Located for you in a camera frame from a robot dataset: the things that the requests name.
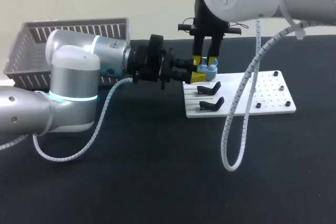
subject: cable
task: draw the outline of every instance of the cable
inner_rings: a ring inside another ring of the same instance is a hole
[[[249,26],[248,26],[248,25],[241,24],[241,23],[237,23],[237,22],[234,22],[234,23],[235,23],[234,25],[231,25],[231,24],[230,24],[230,27],[233,27],[233,26],[241,26],[242,28],[249,29]]]
[[[120,85],[124,84],[124,83],[131,83],[132,82],[132,78],[125,78],[125,79],[122,79],[120,81],[118,81],[110,90],[110,92],[108,93],[107,97],[106,97],[106,100],[105,100],[105,103],[104,103],[104,106],[103,106],[103,109],[101,111],[101,114],[100,114],[100,117],[99,117],[99,120],[98,120],[98,124],[96,126],[96,130],[94,131],[93,133],[93,136],[91,137],[90,141],[87,143],[86,146],[84,146],[84,148],[82,150],[80,150],[79,152],[77,152],[76,154],[72,155],[72,156],[69,156],[69,157],[63,157],[63,158],[57,158],[57,157],[51,157],[51,156],[48,156],[47,154],[45,154],[39,144],[38,144],[38,141],[37,141],[37,136],[36,135],[33,135],[33,140],[34,140],[34,145],[35,145],[35,149],[37,150],[38,154],[40,154],[43,158],[49,160],[49,161],[54,161],[54,162],[67,162],[67,161],[70,161],[70,160],[73,160],[79,156],[81,156],[84,152],[86,152],[90,146],[93,144],[93,142],[95,141],[97,135],[98,135],[98,132],[100,130],[100,126],[104,120],[104,116],[105,116],[105,113],[106,113],[106,109],[109,105],[109,102],[110,102],[110,99],[114,93],[114,91],[117,89],[117,87],[119,87]]]
[[[261,49],[261,28],[260,28],[260,20],[257,19],[256,20],[256,54],[259,53],[260,49]],[[257,84],[258,74],[259,74],[259,65],[260,64],[258,63],[254,68],[252,85],[251,85],[250,93],[249,93],[249,96],[248,96],[245,115],[244,115],[243,131],[241,133],[241,144],[240,144],[240,148],[242,148],[242,147],[244,148],[241,151],[242,152],[242,155],[241,155],[242,157],[243,157],[244,150],[245,150],[245,145],[246,145],[247,126],[248,126],[248,119],[249,119],[249,116],[250,116],[252,100],[253,100],[254,93],[256,92],[256,84]]]
[[[18,138],[14,139],[13,141],[10,141],[9,143],[7,144],[3,144],[3,145],[0,145],[0,151],[4,150],[4,149],[7,149],[7,148],[10,148],[18,143],[20,143],[21,141],[23,141],[24,139],[27,138],[28,135],[22,135],[22,136],[19,136]]]
[[[313,27],[313,26],[324,26],[324,24],[321,24],[321,23],[318,23],[318,22],[300,22],[298,24],[298,26],[301,29],[305,29],[305,28]],[[263,58],[263,56],[266,54],[266,52],[272,46],[274,46],[278,41],[280,41],[282,38],[284,38],[288,34],[296,31],[296,29],[297,28],[293,27],[293,26],[288,27],[288,28],[282,30],[281,32],[279,32],[277,35],[275,35],[268,42],[266,42],[266,44],[259,50],[259,52],[256,53],[252,62],[250,63],[250,65],[246,69],[242,80],[240,81],[239,87],[236,91],[235,97],[232,101],[229,113],[228,113],[226,121],[225,121],[225,125],[224,125],[224,128],[223,128],[223,133],[222,133],[222,140],[221,140],[220,152],[221,152],[221,155],[222,155],[222,162],[223,162],[224,167],[229,172],[235,171],[239,167],[239,165],[241,164],[241,162],[243,160],[245,144],[246,144],[247,126],[246,126],[245,132],[243,131],[243,136],[245,136],[245,139],[243,139],[243,137],[241,138],[242,141],[241,141],[241,144],[240,144],[240,150],[239,150],[238,158],[237,158],[236,163],[233,166],[230,166],[230,164],[227,160],[227,139],[228,139],[228,135],[229,135],[229,132],[230,132],[230,127],[231,127],[231,123],[232,123],[234,114],[236,112],[237,106],[238,106],[239,101],[240,101],[240,97],[242,96],[242,93],[245,89],[245,86],[246,86],[249,78],[251,77],[252,71],[255,71],[255,69],[258,67],[258,65],[259,65],[261,59]]]
[[[194,18],[193,17],[186,18],[185,20],[183,20],[182,25],[184,25],[184,22],[186,22],[189,19],[194,19]]]

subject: black surface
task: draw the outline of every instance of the black surface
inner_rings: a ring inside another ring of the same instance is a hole
[[[285,75],[297,111],[252,116],[236,172],[220,159],[224,119],[187,119],[180,83],[161,91],[140,81],[115,93],[97,141],[78,161],[48,162],[32,140],[0,153],[0,223],[335,223],[335,42],[286,38],[261,62]],[[191,41],[166,45],[191,56]],[[254,47],[253,38],[225,39],[220,73],[245,71]],[[231,160],[241,122],[232,127]],[[49,134],[41,147],[71,155],[92,131]]]

